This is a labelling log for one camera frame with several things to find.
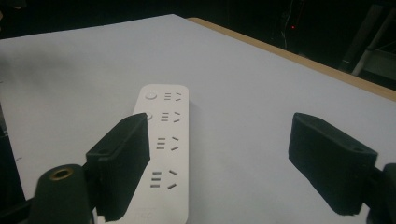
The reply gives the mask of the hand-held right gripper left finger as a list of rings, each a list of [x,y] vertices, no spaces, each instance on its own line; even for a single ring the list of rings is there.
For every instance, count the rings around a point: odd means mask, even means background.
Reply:
[[[86,153],[86,159],[90,206],[105,222],[121,219],[150,161],[147,114],[122,119]]]

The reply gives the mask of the white power strip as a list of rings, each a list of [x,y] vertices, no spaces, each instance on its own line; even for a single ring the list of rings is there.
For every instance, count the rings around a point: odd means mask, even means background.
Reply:
[[[189,216],[189,90],[149,84],[134,112],[148,116],[150,161],[129,208],[118,221],[97,224],[186,224]]]

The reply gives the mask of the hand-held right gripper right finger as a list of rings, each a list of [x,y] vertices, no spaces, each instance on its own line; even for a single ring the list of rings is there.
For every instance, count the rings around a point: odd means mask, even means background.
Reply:
[[[354,216],[363,204],[364,185],[377,153],[323,119],[296,113],[289,160],[337,214]]]

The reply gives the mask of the metal stand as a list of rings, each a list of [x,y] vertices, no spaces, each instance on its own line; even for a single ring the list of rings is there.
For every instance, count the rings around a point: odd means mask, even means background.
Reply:
[[[396,91],[396,53],[380,45],[393,23],[396,1],[376,0],[368,9],[337,69]]]

